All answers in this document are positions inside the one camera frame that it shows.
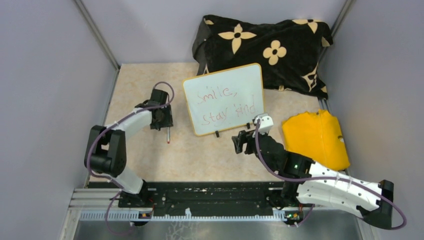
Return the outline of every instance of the yellow fabric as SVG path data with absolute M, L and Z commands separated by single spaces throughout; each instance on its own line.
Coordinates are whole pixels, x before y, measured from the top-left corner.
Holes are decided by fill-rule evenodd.
M 282 122 L 285 149 L 340 171 L 349 167 L 339 121 L 327 110 L 305 112 Z

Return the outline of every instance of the gray wall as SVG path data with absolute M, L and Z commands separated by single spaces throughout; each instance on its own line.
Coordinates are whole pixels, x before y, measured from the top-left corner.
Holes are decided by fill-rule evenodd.
M 70 0 L 2 0 L 0 33 L 0 239 L 57 239 L 115 70 Z
M 314 18 L 335 22 L 345 0 L 83 0 L 116 60 L 193 62 L 202 16 L 262 24 Z
M 394 182 L 406 228 L 381 239 L 423 239 L 424 1 L 357 1 L 320 68 L 355 177 Z M 393 213 L 394 222 L 400 217 Z

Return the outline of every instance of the beige floor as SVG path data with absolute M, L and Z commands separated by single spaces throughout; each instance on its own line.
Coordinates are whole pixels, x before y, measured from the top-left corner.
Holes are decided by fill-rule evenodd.
M 126 143 L 127 165 L 146 181 L 272 181 L 253 155 L 236 154 L 231 136 L 243 127 L 220 133 L 195 136 L 189 118 L 182 81 L 196 75 L 197 63 L 124 64 L 116 83 L 106 123 L 126 116 L 135 105 L 150 97 L 156 82 L 167 81 L 175 89 L 172 102 L 174 127 L 171 143 L 166 130 L 145 127 Z M 166 85 L 159 89 L 168 91 Z M 316 97 L 292 91 L 265 90 L 265 109 L 274 120 L 270 135 L 283 143 L 281 121 L 303 112 L 319 109 Z

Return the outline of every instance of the pillow with flower pattern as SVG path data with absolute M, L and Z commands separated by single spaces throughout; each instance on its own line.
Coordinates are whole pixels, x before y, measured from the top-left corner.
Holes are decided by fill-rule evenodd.
M 258 63 L 264 88 L 326 99 L 326 85 L 317 68 L 322 47 L 332 44 L 329 26 L 319 20 L 250 24 L 205 15 L 192 52 L 199 63 L 198 75 Z

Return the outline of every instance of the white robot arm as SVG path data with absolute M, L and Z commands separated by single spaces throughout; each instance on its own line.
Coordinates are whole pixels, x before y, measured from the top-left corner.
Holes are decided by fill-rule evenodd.
M 127 166 L 126 141 L 146 126 L 156 130 L 167 128 L 169 141 L 169 129 L 173 126 L 171 105 L 160 107 L 166 103 L 167 98 L 168 93 L 166 91 L 153 89 L 150 99 L 135 106 L 128 117 L 124 118 L 119 124 L 96 125 L 91 128 L 84 165 L 87 167 L 89 149 L 95 144 L 89 161 L 90 169 L 100 176 L 106 176 L 122 188 L 124 192 L 142 195 L 143 189 L 146 188 L 144 186 L 145 181 Z M 95 139 L 110 127 L 112 128 L 95 143 Z
M 241 153 L 243 144 L 247 143 L 245 154 L 255 153 L 270 173 L 285 180 L 280 199 L 274 199 L 274 202 L 279 203 L 278 207 L 298 204 L 333 207 L 363 218 L 370 225 L 383 229 L 392 227 L 392 206 L 361 188 L 371 189 L 393 201 L 392 182 L 383 180 L 376 183 L 356 179 L 331 170 L 311 158 L 285 151 L 282 144 L 268 135 L 274 123 L 267 113 L 256 116 L 253 123 L 260 123 L 258 136 L 254 130 L 240 131 L 238 136 L 232 137 L 235 151 Z

